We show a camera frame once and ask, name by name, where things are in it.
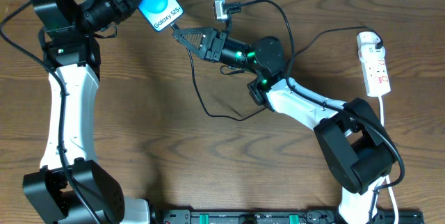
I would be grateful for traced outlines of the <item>blue Galaxy smartphone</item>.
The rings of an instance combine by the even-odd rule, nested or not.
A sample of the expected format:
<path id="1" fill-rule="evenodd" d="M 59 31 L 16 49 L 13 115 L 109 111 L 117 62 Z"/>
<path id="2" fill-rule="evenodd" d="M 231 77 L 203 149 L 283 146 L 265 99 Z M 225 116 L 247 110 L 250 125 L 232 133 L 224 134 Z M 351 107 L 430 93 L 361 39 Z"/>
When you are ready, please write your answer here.
<path id="1" fill-rule="evenodd" d="M 175 22 L 184 13 L 177 0 L 142 0 L 138 9 L 157 32 Z"/>

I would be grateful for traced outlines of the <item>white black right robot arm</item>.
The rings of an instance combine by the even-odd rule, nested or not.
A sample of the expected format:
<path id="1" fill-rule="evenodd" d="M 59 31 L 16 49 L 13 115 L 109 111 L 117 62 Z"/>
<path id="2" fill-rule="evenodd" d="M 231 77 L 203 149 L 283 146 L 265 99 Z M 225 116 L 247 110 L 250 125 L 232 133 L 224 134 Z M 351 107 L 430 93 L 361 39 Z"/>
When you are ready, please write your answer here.
<path id="1" fill-rule="evenodd" d="M 173 36 L 189 56 L 255 74 L 248 89 L 256 104 L 314 132 L 330 172 L 343 189 L 341 220 L 375 222 L 379 192 L 392 185 L 385 178 L 401 156 L 365 100 L 330 99 L 286 77 L 284 49 L 276 37 L 249 45 L 211 27 L 175 29 Z"/>

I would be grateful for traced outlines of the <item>white power strip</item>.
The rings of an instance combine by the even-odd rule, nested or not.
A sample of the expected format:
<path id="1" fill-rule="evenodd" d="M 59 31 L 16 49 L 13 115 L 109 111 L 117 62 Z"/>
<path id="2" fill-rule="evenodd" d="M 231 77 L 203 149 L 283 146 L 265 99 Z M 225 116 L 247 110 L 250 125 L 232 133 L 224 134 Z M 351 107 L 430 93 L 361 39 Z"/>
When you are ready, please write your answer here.
<path id="1" fill-rule="evenodd" d="M 385 59 L 374 58 L 362 62 L 362 72 L 369 97 L 380 97 L 391 92 Z"/>

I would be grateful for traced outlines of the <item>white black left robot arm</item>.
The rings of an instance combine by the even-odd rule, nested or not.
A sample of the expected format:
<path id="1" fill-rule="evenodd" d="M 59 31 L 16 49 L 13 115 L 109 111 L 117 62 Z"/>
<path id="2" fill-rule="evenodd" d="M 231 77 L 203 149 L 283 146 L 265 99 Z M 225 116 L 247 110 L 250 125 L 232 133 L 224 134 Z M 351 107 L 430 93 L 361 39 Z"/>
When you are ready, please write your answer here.
<path id="1" fill-rule="evenodd" d="M 150 223 L 144 199 L 124 196 L 97 162 L 94 107 L 104 31 L 130 17 L 142 0 L 30 0 L 49 71 L 51 116 L 36 173 L 23 180 L 26 198 L 46 223 Z"/>

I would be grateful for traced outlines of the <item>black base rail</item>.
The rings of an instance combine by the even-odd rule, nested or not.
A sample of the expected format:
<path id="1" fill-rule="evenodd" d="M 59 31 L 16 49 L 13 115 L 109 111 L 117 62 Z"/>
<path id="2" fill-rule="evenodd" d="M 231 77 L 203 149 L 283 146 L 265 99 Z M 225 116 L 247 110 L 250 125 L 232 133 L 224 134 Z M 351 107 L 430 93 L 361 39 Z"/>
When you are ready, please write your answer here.
<path id="1" fill-rule="evenodd" d="M 335 224 L 368 223 L 365 214 L 357 221 L 350 221 L 333 209 L 303 211 L 193 211 L 189 209 L 152 210 L 152 223 L 162 224 Z"/>

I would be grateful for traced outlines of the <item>white charger adapter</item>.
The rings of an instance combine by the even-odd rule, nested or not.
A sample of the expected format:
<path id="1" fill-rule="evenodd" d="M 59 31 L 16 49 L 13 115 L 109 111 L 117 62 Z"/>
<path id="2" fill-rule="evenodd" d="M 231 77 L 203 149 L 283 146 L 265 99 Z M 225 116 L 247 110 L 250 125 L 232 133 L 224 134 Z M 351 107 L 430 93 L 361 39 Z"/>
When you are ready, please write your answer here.
<path id="1" fill-rule="evenodd" d="M 377 33 L 364 31 L 357 36 L 358 57 L 362 63 L 375 59 L 383 59 L 386 50 L 382 45 L 382 39 Z"/>

